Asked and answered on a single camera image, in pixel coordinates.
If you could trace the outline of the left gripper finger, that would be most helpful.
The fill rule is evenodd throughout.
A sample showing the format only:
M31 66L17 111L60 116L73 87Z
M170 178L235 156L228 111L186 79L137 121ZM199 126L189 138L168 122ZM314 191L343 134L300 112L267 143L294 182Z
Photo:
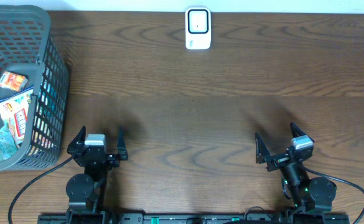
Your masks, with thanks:
M86 127L82 126L79 133L73 138L73 140L68 145L68 151L77 151L78 148L85 143L86 137Z
M127 161L128 160L128 150L126 149L126 144L124 141L124 131L123 131L122 127L119 128L116 146L117 146L117 150L118 150L119 160Z

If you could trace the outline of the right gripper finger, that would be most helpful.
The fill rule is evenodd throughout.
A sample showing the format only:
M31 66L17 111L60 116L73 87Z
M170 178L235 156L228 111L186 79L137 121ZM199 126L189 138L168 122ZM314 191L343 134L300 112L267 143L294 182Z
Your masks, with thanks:
M256 141L256 163L257 164L267 163L271 157L268 148L266 147L265 143L263 142L258 133L255 133L254 137Z
M301 128L298 127L298 125L294 122L290 123L290 129L292 133L292 140L291 142L314 142L314 140L308 136Z

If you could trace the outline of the large yellow snack bag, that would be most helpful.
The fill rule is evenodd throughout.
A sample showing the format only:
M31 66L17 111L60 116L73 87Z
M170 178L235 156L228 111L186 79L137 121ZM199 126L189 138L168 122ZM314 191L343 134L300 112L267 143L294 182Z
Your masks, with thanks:
M33 87L0 100L0 116L11 132L17 145L22 144L27 127L27 115Z

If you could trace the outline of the light green wipes packet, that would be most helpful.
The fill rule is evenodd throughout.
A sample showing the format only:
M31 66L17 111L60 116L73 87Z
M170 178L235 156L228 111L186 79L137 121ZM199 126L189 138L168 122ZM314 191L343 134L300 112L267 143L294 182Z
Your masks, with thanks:
M5 161L12 157L17 152L12 133L8 126L5 124L0 128L0 162Z

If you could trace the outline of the orange small snack box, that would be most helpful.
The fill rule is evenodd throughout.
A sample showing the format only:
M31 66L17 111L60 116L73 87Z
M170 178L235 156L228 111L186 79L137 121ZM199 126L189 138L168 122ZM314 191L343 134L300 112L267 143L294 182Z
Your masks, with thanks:
M23 75L12 72L4 72L0 77L0 87L20 92L27 85L29 79Z

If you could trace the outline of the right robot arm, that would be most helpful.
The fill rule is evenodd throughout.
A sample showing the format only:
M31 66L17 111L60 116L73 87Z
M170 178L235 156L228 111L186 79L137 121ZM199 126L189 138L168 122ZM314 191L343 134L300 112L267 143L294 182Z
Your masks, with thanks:
M314 140L295 123L290 124L291 145L281 154L271 155L258 133L256 141L256 163L267 164L267 171L280 170L282 187L288 189L286 197L294 207L279 214L284 223L325 223L325 214L332 210L337 186L325 177L310 178L303 162L314 150Z

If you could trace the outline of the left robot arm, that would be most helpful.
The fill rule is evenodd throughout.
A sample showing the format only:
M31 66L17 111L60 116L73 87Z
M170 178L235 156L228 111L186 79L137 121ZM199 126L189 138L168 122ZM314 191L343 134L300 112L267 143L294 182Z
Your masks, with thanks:
M73 138L67 152L80 167L82 174L76 174L67 182L69 197L66 211L67 223L118 223L119 216L104 207L104 196L111 169L128 160L124 131L119 129L116 138L116 154L106 152L104 134L86 134L86 127Z

